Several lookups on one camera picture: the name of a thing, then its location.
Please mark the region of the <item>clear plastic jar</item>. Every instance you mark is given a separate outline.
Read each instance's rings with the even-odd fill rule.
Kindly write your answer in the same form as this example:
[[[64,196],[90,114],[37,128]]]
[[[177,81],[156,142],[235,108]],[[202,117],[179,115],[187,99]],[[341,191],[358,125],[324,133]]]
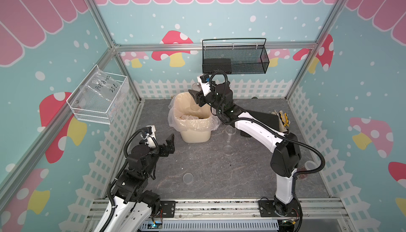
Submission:
[[[202,91],[202,87],[201,87],[200,83],[193,83],[191,86],[191,89],[194,91],[197,91],[197,92]]]
[[[230,145],[233,142],[233,139],[234,139],[236,133],[237,133],[236,128],[234,128],[230,125],[226,126],[226,128],[224,130],[226,145]]]

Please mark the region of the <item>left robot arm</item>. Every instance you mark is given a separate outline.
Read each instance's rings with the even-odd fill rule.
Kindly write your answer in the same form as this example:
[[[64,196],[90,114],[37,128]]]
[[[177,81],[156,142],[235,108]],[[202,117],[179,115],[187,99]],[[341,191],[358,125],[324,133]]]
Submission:
[[[140,232],[144,223],[150,229],[162,229],[163,219],[173,217],[175,204],[147,190],[148,181],[156,178],[156,166],[161,157],[175,152],[174,134],[159,144],[155,126],[136,130],[123,146],[124,163],[109,184],[108,205],[97,224],[97,232]]]

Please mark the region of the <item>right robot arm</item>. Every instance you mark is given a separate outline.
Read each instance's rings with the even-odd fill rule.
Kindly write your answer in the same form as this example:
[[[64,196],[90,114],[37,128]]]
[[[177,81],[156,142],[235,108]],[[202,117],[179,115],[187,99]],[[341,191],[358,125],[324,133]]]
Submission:
[[[200,91],[189,90],[197,105],[209,105],[222,123],[247,133],[272,153],[270,166],[277,175],[277,190],[272,204],[276,215],[286,217],[293,209],[301,214],[300,202],[296,196],[297,178],[320,172],[326,164],[324,156],[314,147],[299,142],[294,134],[279,132],[236,105],[225,72],[217,70],[212,75],[202,74],[198,77],[198,83],[201,86]],[[301,147],[310,150],[320,159],[318,167],[298,171]]]

